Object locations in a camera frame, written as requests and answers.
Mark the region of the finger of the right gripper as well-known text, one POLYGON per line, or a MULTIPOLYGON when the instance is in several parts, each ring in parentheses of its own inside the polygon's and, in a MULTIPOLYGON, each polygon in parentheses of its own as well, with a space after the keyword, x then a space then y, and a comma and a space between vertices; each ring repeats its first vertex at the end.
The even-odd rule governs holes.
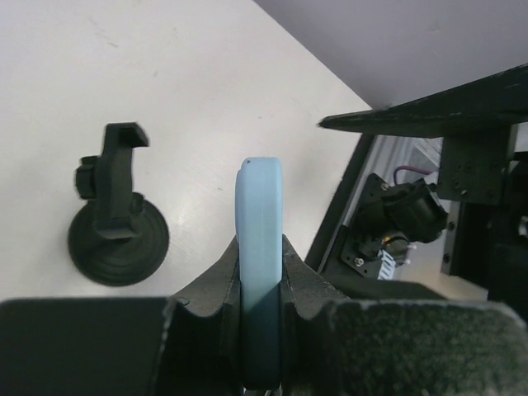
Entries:
POLYGON ((328 130, 415 138, 508 130, 527 122, 525 64, 458 87, 378 110, 329 115, 328 130))

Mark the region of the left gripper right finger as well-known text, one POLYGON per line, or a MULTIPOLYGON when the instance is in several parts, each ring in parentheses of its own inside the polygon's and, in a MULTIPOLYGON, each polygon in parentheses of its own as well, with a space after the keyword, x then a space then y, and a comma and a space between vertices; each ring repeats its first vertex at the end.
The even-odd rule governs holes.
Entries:
POLYGON ((283 243, 286 395, 524 395, 527 328, 504 304, 352 299, 283 243))

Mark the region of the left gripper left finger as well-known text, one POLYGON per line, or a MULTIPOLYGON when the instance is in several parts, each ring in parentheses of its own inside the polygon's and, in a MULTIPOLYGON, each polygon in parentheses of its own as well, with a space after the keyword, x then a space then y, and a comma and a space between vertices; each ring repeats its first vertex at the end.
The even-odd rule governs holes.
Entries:
POLYGON ((239 395, 238 245, 168 297, 11 299, 4 395, 239 395))

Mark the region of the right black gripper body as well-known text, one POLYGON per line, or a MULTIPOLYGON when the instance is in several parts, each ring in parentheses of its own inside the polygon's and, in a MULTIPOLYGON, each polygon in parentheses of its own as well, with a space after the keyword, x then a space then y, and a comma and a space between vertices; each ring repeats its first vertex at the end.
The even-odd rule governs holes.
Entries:
POLYGON ((443 140, 437 193, 450 201, 441 270, 505 304, 527 301, 527 154, 517 125, 443 140))

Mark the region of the black phone stand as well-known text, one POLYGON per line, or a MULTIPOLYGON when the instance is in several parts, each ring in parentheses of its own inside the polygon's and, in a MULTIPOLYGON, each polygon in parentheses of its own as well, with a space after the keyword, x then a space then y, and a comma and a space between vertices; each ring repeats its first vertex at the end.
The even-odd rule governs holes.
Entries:
POLYGON ((149 138, 135 122, 106 125, 102 151, 83 157, 75 187, 85 205, 68 229, 68 252, 88 279, 107 286, 149 278, 166 258, 170 243, 160 210, 134 191, 133 157, 149 138))

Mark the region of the blue case black phone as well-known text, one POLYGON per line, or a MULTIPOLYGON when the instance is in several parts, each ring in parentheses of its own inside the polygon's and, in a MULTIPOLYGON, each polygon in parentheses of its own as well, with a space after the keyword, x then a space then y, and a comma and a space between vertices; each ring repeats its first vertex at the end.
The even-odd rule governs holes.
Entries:
POLYGON ((235 185, 241 366, 247 389, 281 381, 283 183, 278 158, 248 158, 235 185))

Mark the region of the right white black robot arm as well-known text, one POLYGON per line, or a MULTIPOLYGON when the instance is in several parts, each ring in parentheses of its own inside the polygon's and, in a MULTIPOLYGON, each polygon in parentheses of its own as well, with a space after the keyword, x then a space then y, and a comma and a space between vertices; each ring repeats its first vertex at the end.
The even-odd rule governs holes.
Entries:
POLYGON ((446 237, 442 269, 488 292, 491 301, 527 313, 527 155, 515 148, 527 121, 527 68, 397 106, 330 115, 329 130, 439 138, 436 181, 384 186, 367 178, 343 239, 343 261, 358 267, 370 246, 446 237))

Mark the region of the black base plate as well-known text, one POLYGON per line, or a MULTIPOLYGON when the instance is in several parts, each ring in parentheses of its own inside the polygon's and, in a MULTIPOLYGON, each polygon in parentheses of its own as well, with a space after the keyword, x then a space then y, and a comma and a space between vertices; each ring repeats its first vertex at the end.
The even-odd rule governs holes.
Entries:
POLYGON ((323 221, 315 234, 304 260, 312 270, 320 272, 332 250, 337 231, 348 212, 356 184, 375 144, 375 137, 362 135, 348 162, 335 193, 328 205, 323 221))

